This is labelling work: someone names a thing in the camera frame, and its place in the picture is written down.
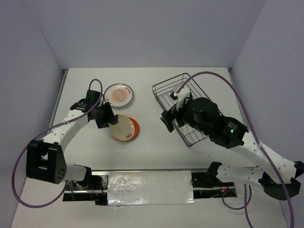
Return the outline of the white plate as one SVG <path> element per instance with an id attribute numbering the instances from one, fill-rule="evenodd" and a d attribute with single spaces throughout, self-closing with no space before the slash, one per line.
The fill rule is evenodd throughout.
<path id="1" fill-rule="evenodd" d="M 104 92 L 105 101 L 112 107 L 124 107 L 134 98 L 133 89 L 124 83 L 109 86 Z"/>

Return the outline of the pink plate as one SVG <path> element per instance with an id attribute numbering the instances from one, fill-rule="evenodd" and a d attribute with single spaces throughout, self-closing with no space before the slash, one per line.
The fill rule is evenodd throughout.
<path id="1" fill-rule="evenodd" d="M 135 125 L 133 121 L 126 115 L 117 114 L 115 124 L 109 124 L 109 130 L 114 138 L 119 141 L 128 141 L 135 135 Z"/>

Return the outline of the orange plate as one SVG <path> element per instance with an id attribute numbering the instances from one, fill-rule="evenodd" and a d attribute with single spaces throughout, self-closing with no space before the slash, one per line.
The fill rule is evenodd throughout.
<path id="1" fill-rule="evenodd" d="M 138 133 L 139 133 L 139 124 L 138 124 L 138 122 L 135 120 L 135 119 L 133 119 L 133 118 L 131 118 L 131 117 L 129 117 L 130 119 L 131 119 L 131 121 L 133 122 L 133 124 L 134 124 L 134 128 L 135 128 L 135 133 L 134 133 L 134 135 L 132 136 L 132 138 L 130 138 L 130 139 L 128 139 L 128 140 L 120 140 L 120 139 L 118 139 L 118 138 L 116 138 L 116 137 L 114 137 L 116 140 L 118 140 L 118 141 L 120 141 L 120 142 L 129 142 L 129 141 L 131 141 L 131 140 L 133 140 L 134 138 L 136 138 L 136 136 L 138 135 Z"/>

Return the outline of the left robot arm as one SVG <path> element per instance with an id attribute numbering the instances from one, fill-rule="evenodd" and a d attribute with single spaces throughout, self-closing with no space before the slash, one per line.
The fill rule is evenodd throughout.
<path id="1" fill-rule="evenodd" d="M 27 145 L 26 176 L 31 179 L 59 184 L 75 181 L 86 190 L 95 179 L 91 168 L 84 165 L 67 164 L 64 152 L 76 134 L 94 120 L 99 129 L 118 123 L 118 116 L 109 103 L 102 102 L 98 91 L 88 90 L 86 97 L 74 103 L 58 126 L 40 140 Z"/>

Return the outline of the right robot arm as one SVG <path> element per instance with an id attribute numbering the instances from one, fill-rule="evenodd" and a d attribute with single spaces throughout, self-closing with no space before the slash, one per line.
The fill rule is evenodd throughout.
<path id="1" fill-rule="evenodd" d="M 175 104 L 163 111 L 161 120 L 169 132 L 174 130 L 174 121 L 179 127 L 189 125 L 208 136 L 211 142 L 239 153 L 255 165 L 241 168 L 212 162 L 204 175 L 208 187 L 237 182 L 261 188 L 277 200 L 299 194 L 301 183 L 297 178 L 304 173 L 303 162 L 287 160 L 263 145 L 240 121 L 221 115 L 217 104 L 209 99 L 187 97 L 181 107 Z"/>

